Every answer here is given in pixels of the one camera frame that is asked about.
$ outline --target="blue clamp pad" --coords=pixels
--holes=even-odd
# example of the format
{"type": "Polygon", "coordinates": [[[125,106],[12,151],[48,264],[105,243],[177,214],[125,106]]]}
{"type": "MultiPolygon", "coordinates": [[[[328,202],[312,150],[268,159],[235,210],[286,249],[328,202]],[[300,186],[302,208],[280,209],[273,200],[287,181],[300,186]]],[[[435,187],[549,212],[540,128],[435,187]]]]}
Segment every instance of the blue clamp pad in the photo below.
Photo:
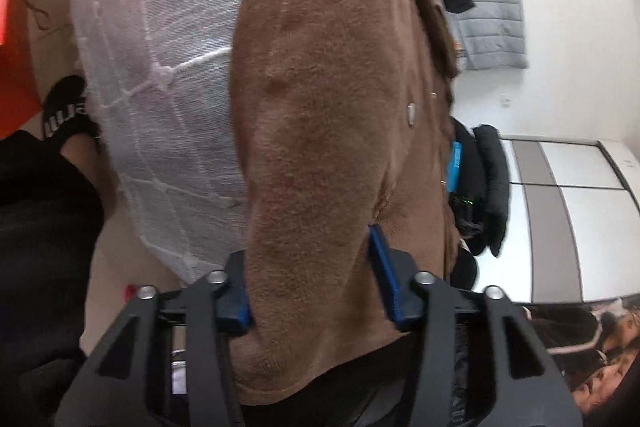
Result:
{"type": "Polygon", "coordinates": [[[235,336],[247,333],[254,323],[249,308],[249,297],[244,287],[243,259],[243,251],[234,252],[229,256],[225,266],[228,280],[223,293],[216,298],[218,329],[235,336]]]}
{"type": "Polygon", "coordinates": [[[424,304],[411,290],[418,271],[410,254],[393,250],[386,243],[380,225],[369,227],[369,261],[378,282],[386,318],[396,330],[410,331],[422,318],[424,304]]]}

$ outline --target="blue tag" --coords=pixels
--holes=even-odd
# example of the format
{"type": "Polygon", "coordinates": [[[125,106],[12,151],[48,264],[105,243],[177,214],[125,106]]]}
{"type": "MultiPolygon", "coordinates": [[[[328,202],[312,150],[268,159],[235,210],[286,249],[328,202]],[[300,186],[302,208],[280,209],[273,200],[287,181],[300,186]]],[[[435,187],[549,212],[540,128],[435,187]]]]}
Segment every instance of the blue tag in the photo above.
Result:
{"type": "Polygon", "coordinates": [[[455,192],[458,188],[458,176],[460,174],[460,158],[462,158],[462,143],[453,142],[451,160],[447,168],[447,192],[455,192]]]}

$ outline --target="metal button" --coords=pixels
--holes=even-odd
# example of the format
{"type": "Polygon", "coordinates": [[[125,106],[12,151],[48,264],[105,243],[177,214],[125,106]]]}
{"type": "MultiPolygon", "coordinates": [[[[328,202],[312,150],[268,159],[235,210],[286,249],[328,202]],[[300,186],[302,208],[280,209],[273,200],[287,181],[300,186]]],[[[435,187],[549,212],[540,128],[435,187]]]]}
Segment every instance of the metal button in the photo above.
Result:
{"type": "Polygon", "coordinates": [[[409,127],[413,127],[415,123],[415,103],[410,103],[406,106],[406,118],[409,122],[409,127]]]}

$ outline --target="jacket sleeve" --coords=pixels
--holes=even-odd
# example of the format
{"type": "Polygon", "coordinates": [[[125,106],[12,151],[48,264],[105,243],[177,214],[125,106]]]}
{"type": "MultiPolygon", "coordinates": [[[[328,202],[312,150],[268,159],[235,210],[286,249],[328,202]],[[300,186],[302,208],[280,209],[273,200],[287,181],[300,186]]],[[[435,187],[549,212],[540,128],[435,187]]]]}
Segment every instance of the jacket sleeve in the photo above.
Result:
{"type": "Polygon", "coordinates": [[[484,238],[491,253],[498,257],[507,234],[509,221],[509,201],[511,200],[509,166],[495,127],[481,125],[474,129],[474,135],[486,175],[484,238]]]}
{"type": "Polygon", "coordinates": [[[301,362],[300,345],[313,351],[388,186],[407,74],[397,9],[393,0],[242,2],[230,99],[248,184],[252,341],[273,355],[264,378],[301,362]]]}

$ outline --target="floor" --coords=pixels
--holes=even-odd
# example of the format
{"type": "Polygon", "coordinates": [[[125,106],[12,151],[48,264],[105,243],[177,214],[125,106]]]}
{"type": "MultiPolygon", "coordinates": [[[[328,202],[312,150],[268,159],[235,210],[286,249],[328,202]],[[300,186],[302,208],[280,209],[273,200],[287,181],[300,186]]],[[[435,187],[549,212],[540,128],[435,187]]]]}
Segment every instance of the floor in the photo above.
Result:
{"type": "MultiPolygon", "coordinates": [[[[69,0],[30,0],[49,14],[33,12],[28,21],[31,59],[38,93],[43,98],[60,78],[81,73],[78,51],[69,15],[69,0]]],[[[24,129],[41,137],[40,116],[24,129]]],[[[86,303],[86,329],[81,347],[90,352],[125,304],[125,288],[129,284],[153,284],[160,291],[179,287],[171,270],[162,265],[140,243],[129,217],[121,192],[117,205],[98,239],[86,303]]]]}
{"type": "Polygon", "coordinates": [[[628,149],[518,139],[502,147],[511,182],[506,237],[499,257],[476,257],[473,290],[495,284],[514,302],[536,304],[636,295],[640,214],[632,182],[640,164],[628,149]],[[616,150],[626,151],[628,164],[609,152],[616,150]]]}

